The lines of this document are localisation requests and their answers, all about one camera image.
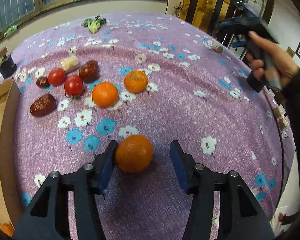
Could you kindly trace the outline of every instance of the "green vegetable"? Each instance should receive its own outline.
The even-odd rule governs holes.
[[[83,27],[88,27],[91,33],[96,33],[101,25],[106,24],[106,19],[100,19],[100,16],[98,15],[94,19],[85,19],[85,21],[81,24]]]

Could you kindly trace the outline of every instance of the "purple tablecloth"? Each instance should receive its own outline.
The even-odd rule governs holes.
[[[108,24],[96,34],[80,26],[84,19],[50,28],[12,53],[22,91],[14,143],[22,201],[30,201],[51,171],[76,171],[102,153],[110,139],[120,142],[139,133],[153,144],[151,165],[140,174],[115,168],[105,198],[96,196],[106,239],[182,238],[192,196],[179,187],[169,155],[172,140],[213,171],[238,171],[271,216],[282,182],[280,136],[287,171],[295,146],[290,128],[278,133],[271,110],[277,104],[270,93],[255,93],[245,81],[249,68],[226,49],[214,52],[213,39],[203,31],[169,15],[128,14],[102,15]],[[67,100],[63,85],[36,86],[37,77],[48,76],[73,53],[80,65],[97,60],[100,67],[99,81],[87,85],[81,100]],[[132,69],[147,74],[147,91],[132,95],[125,90],[124,75]],[[91,89],[100,81],[120,90],[114,107],[94,107]],[[58,110],[31,116],[32,102],[48,91]],[[76,239],[73,195],[69,198]],[[217,197],[216,203],[212,238],[218,228]]]

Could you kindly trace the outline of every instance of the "wine cork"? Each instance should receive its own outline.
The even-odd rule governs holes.
[[[61,61],[61,67],[66,73],[69,73],[77,69],[79,67],[78,64],[79,62],[75,55],[67,57],[64,61]]]
[[[223,46],[217,41],[212,44],[212,49],[217,53],[223,52]]]
[[[288,122],[285,118],[281,118],[279,120],[279,126],[280,126],[280,129],[283,130],[284,128],[286,128],[288,126]]]
[[[276,118],[279,118],[279,117],[282,116],[282,111],[281,111],[281,109],[280,109],[279,107],[276,107],[276,108],[274,109],[274,116],[275,116]]]

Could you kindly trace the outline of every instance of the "human hand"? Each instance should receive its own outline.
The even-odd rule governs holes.
[[[249,32],[250,39],[261,49],[267,51],[281,75],[281,85],[286,87],[292,80],[292,78],[298,73],[299,67],[289,56],[289,54],[280,48],[277,44],[261,38],[255,32]],[[254,59],[252,54],[247,54],[247,60],[250,61],[253,75],[256,79],[260,79],[264,76],[265,70],[263,69],[264,62],[261,59]]]

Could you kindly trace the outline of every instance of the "white wall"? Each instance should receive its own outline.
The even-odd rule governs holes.
[[[92,15],[122,11],[165,13],[167,1],[160,0],[86,0],[48,11],[0,42],[0,50],[7,47],[11,53],[26,38],[50,27]]]
[[[290,46],[296,51],[300,42],[300,15],[291,0],[275,0],[269,22],[270,30],[284,50]],[[295,54],[293,60],[300,67],[300,59]]]

